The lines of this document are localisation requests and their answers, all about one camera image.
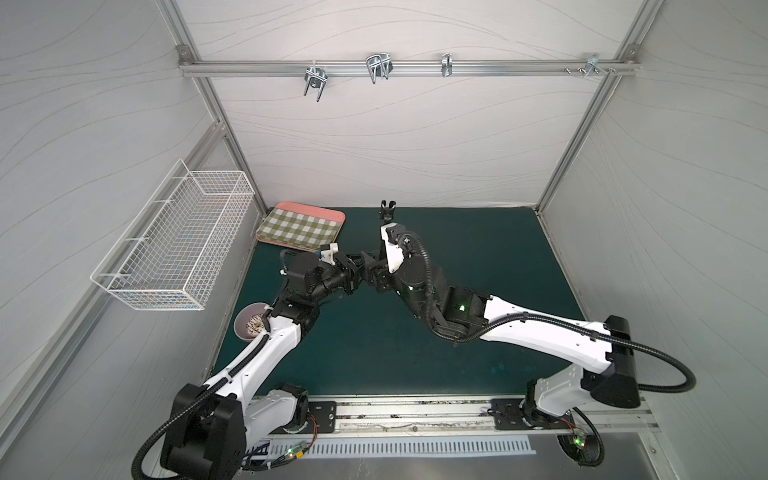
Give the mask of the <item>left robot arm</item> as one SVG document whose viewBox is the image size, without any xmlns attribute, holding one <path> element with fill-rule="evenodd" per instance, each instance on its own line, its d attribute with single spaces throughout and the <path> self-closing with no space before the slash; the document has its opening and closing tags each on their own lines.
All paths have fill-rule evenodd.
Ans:
<svg viewBox="0 0 768 480">
<path fill-rule="evenodd" d="M 176 395 L 169 419 L 139 447 L 135 479 L 147 478 L 143 462 L 156 444 L 160 464 L 174 479 L 231 479 L 247 452 L 273 430 L 303 426 L 307 393 L 285 384 L 255 401 L 254 395 L 279 362 L 308 334 L 323 299 L 352 294 L 364 279 L 360 254 L 303 252 L 283 264 L 284 284 L 262 317 L 262 330 L 226 367 L 201 385 Z"/>
</svg>

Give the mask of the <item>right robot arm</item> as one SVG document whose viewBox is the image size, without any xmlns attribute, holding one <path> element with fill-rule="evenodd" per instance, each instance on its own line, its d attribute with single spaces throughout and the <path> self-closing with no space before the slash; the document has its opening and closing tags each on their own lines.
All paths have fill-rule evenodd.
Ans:
<svg viewBox="0 0 768 480">
<path fill-rule="evenodd" d="M 506 343 L 568 361 L 562 371 L 529 384 L 521 405 L 529 419 L 559 417 L 590 401 L 634 409 L 643 392 L 681 394 L 697 384 L 683 362 L 633 341 L 622 317 L 610 316 L 603 322 L 568 319 L 450 286 L 418 235 L 390 223 L 382 227 L 380 236 L 383 265 L 375 278 L 391 286 L 434 336 L 453 344 Z M 682 374 L 682 382 L 639 382 L 636 354 L 673 367 Z"/>
</svg>

